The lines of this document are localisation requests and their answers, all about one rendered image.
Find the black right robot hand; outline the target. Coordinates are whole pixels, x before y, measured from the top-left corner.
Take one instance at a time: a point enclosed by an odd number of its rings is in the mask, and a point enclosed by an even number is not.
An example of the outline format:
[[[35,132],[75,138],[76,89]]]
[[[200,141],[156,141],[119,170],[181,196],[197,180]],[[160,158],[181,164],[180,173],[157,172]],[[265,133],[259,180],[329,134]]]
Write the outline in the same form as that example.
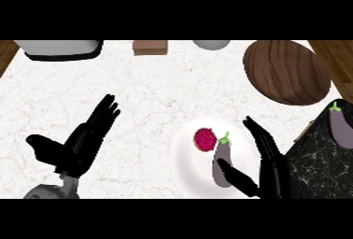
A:
[[[233,166],[224,170],[225,180],[247,197],[289,199],[287,162],[278,152],[274,139],[249,117],[245,118],[242,124],[250,132],[259,152],[259,183],[255,184],[250,177]]]

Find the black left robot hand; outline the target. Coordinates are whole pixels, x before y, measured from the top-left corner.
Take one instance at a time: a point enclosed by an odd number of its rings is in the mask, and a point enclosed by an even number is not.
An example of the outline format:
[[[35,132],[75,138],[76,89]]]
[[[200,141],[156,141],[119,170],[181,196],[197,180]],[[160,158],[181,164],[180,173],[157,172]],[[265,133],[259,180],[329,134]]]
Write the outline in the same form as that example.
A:
[[[103,138],[119,114],[116,106],[113,96],[107,94],[98,102],[86,121],[76,126],[63,144],[39,134],[30,134],[26,137],[35,159],[53,165],[57,174],[79,178],[86,173]]]

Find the brown wooden bowl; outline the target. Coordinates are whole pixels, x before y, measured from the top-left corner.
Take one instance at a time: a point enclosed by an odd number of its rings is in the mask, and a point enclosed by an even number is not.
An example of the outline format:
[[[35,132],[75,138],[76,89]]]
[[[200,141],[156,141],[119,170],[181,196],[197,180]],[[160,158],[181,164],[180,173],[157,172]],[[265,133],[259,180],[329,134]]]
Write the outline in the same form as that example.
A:
[[[330,78],[312,51],[290,40],[258,40],[242,56],[258,92],[284,105],[312,105],[326,96]]]

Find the purple eggplant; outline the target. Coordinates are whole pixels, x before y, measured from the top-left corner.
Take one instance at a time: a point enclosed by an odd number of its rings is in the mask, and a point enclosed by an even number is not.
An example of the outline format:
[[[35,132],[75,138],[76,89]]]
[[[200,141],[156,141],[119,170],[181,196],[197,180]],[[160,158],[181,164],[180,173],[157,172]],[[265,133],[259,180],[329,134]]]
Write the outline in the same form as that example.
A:
[[[231,186],[224,176],[224,170],[231,166],[230,146],[231,146],[231,142],[228,139],[228,134],[224,134],[224,136],[218,140],[218,145],[216,145],[216,150],[215,150],[213,160],[212,160],[212,179],[215,184],[221,188],[228,188]]]
[[[346,149],[353,149],[353,128],[345,122],[342,109],[332,103],[329,110],[329,128],[336,144]]]

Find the black marble cutting board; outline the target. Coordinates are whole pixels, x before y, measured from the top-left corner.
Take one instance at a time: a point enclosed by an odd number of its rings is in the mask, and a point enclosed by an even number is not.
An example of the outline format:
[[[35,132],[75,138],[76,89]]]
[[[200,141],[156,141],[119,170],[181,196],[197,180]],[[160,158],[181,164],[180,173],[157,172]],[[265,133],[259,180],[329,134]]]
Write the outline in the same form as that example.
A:
[[[329,127],[329,108],[341,109],[353,128],[353,104],[333,100],[312,120],[284,156],[289,163],[292,199],[353,199],[353,148],[342,148]]]

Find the white and black appliance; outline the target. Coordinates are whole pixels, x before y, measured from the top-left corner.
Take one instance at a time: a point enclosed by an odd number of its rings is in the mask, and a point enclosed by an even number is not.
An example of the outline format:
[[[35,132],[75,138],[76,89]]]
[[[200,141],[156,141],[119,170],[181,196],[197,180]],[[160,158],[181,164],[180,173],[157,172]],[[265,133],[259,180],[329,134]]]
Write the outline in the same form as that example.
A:
[[[66,62],[92,59],[101,51],[101,40],[14,40],[32,61]]]

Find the brown wooden block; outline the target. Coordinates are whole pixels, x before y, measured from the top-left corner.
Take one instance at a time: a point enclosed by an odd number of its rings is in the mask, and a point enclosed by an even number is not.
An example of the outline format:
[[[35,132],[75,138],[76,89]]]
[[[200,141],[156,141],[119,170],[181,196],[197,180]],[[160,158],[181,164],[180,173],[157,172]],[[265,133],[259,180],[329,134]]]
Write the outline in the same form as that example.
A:
[[[165,55],[166,49],[166,40],[135,40],[132,42],[134,55]]]

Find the grey round object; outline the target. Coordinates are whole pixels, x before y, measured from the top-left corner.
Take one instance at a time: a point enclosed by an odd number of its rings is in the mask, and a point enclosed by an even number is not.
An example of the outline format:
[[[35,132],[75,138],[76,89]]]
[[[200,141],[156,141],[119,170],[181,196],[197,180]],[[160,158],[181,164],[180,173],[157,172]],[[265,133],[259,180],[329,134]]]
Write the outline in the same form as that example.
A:
[[[194,40],[193,43],[202,49],[218,50],[228,45],[230,41],[228,40]]]

